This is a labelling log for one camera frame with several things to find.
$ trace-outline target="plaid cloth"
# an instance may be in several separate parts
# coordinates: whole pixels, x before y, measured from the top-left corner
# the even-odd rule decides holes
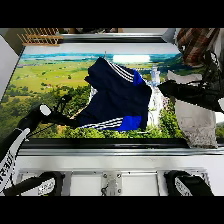
[[[219,30],[220,28],[181,28],[177,35],[177,47],[183,54],[184,64],[203,65],[203,55]]]

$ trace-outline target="beige cloth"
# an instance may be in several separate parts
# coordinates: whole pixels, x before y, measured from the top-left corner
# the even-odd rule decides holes
[[[182,84],[202,79],[201,74],[179,76],[171,71],[168,71],[167,77],[169,80],[175,80]],[[176,100],[175,113],[180,129],[189,139],[190,147],[218,147],[215,135],[216,117],[214,111]]]

